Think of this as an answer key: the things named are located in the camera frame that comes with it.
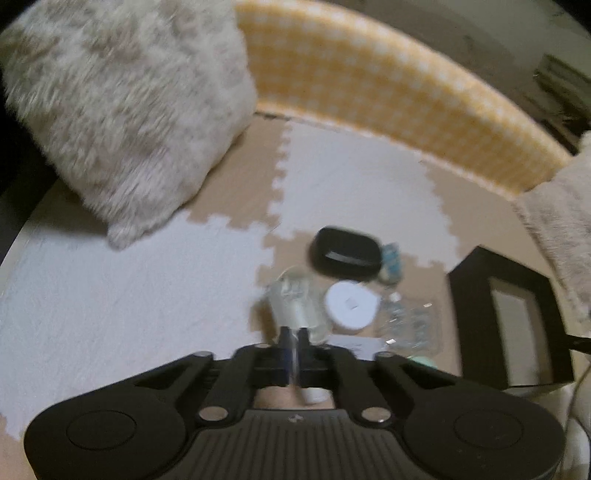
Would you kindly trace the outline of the clear plastic item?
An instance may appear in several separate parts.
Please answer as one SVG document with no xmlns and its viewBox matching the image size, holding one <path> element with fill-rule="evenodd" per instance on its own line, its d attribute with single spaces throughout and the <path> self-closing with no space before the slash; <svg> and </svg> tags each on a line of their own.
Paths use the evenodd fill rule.
<svg viewBox="0 0 591 480">
<path fill-rule="evenodd" d="M 325 343 L 331 335 L 331 325 L 322 303 L 322 292 L 308 269 L 290 267 L 270 283 L 266 290 L 276 338 L 286 327 L 294 339 L 305 329 L 313 345 Z"/>
</svg>

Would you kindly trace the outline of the clear blister pack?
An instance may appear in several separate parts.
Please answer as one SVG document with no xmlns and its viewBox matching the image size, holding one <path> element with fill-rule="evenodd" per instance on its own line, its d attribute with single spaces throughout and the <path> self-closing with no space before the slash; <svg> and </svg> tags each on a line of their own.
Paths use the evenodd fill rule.
<svg viewBox="0 0 591 480">
<path fill-rule="evenodd" d="M 381 299 L 376 328 L 384 348 L 394 354 L 435 357 L 441 350 L 440 315 L 434 300 L 388 293 Z"/>
</svg>

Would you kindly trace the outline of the black storage box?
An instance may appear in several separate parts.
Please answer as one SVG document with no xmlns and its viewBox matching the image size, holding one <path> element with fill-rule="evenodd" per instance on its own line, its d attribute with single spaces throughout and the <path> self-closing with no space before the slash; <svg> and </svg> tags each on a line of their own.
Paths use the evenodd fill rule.
<svg viewBox="0 0 591 480">
<path fill-rule="evenodd" d="M 478 246 L 449 274 L 462 376 L 515 394 L 574 381 L 550 279 Z"/>
</svg>

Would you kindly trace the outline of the white round puck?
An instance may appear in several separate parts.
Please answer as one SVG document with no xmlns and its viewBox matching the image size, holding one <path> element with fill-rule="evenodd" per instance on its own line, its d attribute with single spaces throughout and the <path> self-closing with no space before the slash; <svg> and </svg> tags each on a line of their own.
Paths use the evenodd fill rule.
<svg viewBox="0 0 591 480">
<path fill-rule="evenodd" d="M 325 292 L 324 304 L 336 328 L 356 334 L 374 322 L 381 297 L 363 283 L 342 280 Z"/>
</svg>

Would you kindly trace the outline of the fluffy grey cushion right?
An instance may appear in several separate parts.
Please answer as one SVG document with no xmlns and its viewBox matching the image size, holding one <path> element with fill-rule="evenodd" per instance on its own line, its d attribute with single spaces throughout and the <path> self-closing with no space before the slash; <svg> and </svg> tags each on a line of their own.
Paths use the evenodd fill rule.
<svg viewBox="0 0 591 480">
<path fill-rule="evenodd" d="M 123 249 L 165 224 L 252 121 L 231 1 L 38 1 L 1 34 L 8 106 Z"/>
</svg>

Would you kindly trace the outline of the black oval case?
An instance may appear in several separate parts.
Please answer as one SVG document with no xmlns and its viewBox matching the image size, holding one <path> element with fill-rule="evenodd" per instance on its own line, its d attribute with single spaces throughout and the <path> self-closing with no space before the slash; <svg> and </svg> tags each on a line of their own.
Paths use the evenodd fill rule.
<svg viewBox="0 0 591 480">
<path fill-rule="evenodd" d="M 370 280 L 382 269 L 382 244 L 361 232 L 325 226 L 311 240 L 308 258 L 315 270 L 324 275 Z"/>
</svg>

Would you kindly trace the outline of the fluffy grey cushion left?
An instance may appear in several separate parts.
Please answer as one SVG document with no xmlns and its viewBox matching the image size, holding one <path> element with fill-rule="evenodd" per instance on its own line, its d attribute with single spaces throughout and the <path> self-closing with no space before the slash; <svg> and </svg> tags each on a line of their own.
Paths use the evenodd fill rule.
<svg viewBox="0 0 591 480">
<path fill-rule="evenodd" d="M 590 322 L 590 133 L 554 177 L 520 195 L 513 208 L 552 264 L 580 322 Z"/>
</svg>

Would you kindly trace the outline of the yellow checkered mattress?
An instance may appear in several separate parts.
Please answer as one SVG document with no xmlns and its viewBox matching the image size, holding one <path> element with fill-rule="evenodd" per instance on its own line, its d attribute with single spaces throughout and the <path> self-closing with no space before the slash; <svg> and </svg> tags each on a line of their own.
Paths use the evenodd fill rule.
<svg viewBox="0 0 591 480">
<path fill-rule="evenodd" d="M 260 112 L 401 142 L 506 198 L 571 154 L 512 101 L 410 36 L 315 1 L 239 1 Z"/>
</svg>

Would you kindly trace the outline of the fluffy grey cushion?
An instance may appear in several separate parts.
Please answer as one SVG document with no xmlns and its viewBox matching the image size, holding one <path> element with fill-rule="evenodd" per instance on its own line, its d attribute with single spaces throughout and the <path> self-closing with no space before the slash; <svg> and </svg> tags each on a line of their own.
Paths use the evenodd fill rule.
<svg viewBox="0 0 591 480">
<path fill-rule="evenodd" d="M 513 208 L 552 264 L 580 322 L 590 322 L 590 133 L 554 177 L 520 195 Z"/>
<path fill-rule="evenodd" d="M 231 1 L 38 1 L 1 34 L 8 106 L 123 249 L 165 224 L 252 121 Z"/>
</svg>

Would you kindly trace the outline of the teal tape roll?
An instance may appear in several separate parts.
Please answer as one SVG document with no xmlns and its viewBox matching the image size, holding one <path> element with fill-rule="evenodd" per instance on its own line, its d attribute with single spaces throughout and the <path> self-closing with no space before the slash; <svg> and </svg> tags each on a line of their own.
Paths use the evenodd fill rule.
<svg viewBox="0 0 591 480">
<path fill-rule="evenodd" d="M 396 285 L 403 279 L 403 261 L 397 243 L 382 246 L 382 265 L 378 279 L 385 285 Z"/>
</svg>

